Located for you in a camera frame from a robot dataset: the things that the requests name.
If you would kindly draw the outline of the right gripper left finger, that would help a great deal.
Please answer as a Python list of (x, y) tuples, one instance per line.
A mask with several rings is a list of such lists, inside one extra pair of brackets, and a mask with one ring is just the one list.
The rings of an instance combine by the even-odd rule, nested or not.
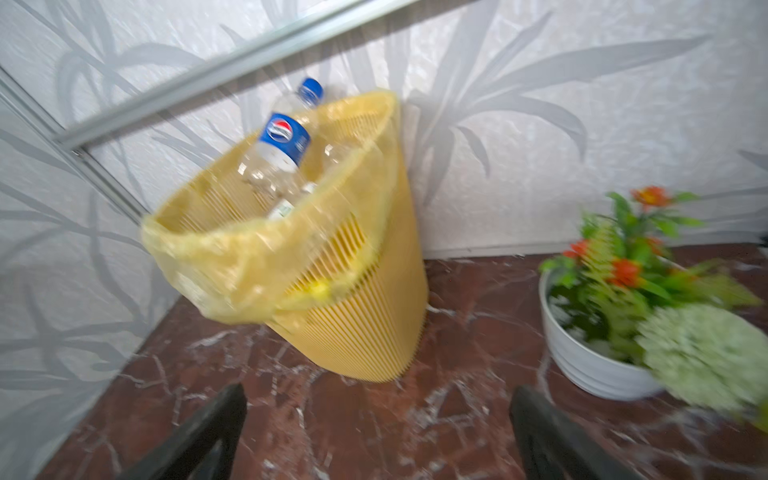
[(228, 479), (247, 415), (240, 383), (224, 388), (121, 479)]

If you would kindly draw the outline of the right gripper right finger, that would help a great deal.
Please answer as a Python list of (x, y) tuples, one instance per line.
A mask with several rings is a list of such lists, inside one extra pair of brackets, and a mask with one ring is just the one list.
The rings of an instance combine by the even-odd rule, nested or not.
[(620, 480), (639, 477), (528, 385), (515, 389), (509, 416), (528, 479)]

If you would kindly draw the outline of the blue label bottle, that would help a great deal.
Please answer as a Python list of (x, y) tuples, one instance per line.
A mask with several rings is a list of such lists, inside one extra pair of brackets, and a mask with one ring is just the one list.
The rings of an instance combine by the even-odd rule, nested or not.
[(322, 85), (307, 77), (273, 103), (258, 138), (237, 168), (256, 192), (274, 199), (298, 194), (306, 182), (299, 167), (315, 136), (316, 109), (323, 96)]

